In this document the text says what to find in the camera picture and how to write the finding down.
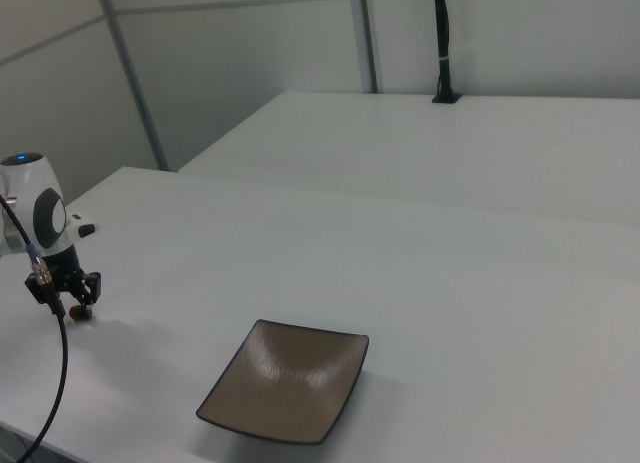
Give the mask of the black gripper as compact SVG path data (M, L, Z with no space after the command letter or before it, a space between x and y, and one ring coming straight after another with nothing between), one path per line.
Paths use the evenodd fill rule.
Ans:
M56 317L66 315L59 295L69 293L78 304L73 307L74 319L91 319L92 306L101 295L101 278L99 272L85 273L82 269L65 269L54 266L49 269L50 281L42 283L35 273L25 280L27 289L41 304L48 304Z

